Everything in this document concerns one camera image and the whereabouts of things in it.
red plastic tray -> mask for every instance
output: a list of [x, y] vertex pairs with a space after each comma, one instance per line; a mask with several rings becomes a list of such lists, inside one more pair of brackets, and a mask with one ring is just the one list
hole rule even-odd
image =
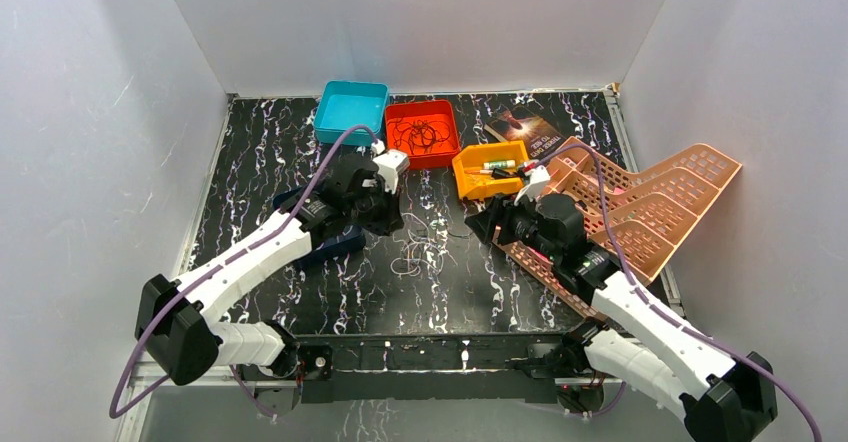
[[386, 107], [386, 143], [409, 155], [410, 169], [450, 167], [459, 154], [459, 133], [447, 100]]

glue stick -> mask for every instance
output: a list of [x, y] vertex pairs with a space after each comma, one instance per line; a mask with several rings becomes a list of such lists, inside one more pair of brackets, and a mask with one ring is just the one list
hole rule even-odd
[[494, 162], [484, 162], [484, 169], [511, 169], [515, 167], [514, 160], [496, 160]]

robotic arm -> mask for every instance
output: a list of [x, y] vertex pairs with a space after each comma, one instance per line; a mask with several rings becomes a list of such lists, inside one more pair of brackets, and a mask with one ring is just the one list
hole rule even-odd
[[285, 224], [301, 193], [281, 202], [256, 231], [208, 263], [174, 281], [157, 275], [144, 286], [136, 338], [181, 290], [198, 280], [156, 326], [146, 348], [176, 385], [197, 380], [210, 367], [255, 364], [274, 375], [291, 375], [300, 363], [297, 340], [274, 321], [256, 324], [220, 322], [236, 301], [283, 266], [309, 254], [349, 225], [376, 235], [403, 227], [398, 181], [409, 167], [406, 154], [374, 144], [376, 155], [339, 159], [327, 177]]
[[[560, 362], [621, 378], [673, 412], [697, 442], [753, 440], [777, 416], [774, 385], [684, 333], [684, 327], [695, 329], [649, 292], [630, 285], [617, 257], [588, 239], [583, 215], [569, 196], [538, 197], [539, 187], [547, 182], [546, 169], [528, 175], [525, 190], [515, 197], [494, 197], [486, 210], [466, 218], [466, 224], [484, 243], [521, 241], [547, 257], [565, 289], [644, 345], [587, 319], [547, 356], [548, 365]], [[758, 354], [748, 358], [771, 372]]]

tangled white cord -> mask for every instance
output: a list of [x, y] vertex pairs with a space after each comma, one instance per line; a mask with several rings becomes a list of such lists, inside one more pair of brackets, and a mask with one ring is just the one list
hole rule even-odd
[[398, 277], [404, 275], [417, 277], [421, 274], [423, 265], [425, 268], [429, 268], [433, 275], [440, 274], [442, 267], [445, 265], [445, 258], [442, 255], [444, 248], [442, 245], [434, 242], [434, 239], [430, 237], [430, 226], [424, 223], [423, 220], [410, 212], [401, 213], [401, 216], [404, 215], [412, 217], [421, 224], [426, 230], [427, 235], [422, 237], [411, 229], [408, 229], [406, 233], [409, 236], [409, 240], [405, 241], [401, 246], [403, 255], [395, 257], [389, 263], [389, 269]]

white wall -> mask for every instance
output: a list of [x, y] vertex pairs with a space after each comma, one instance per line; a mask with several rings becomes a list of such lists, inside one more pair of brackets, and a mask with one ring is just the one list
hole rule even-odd
[[[694, 322], [769, 358], [848, 435], [848, 0], [667, 0], [622, 87], [642, 166], [706, 142], [744, 167], [672, 260]], [[763, 441], [812, 440], [780, 397]]]
[[620, 81], [663, 0], [176, 0], [227, 92], [393, 92]]
[[0, 432], [104, 441], [226, 98], [173, 0], [0, 0]]

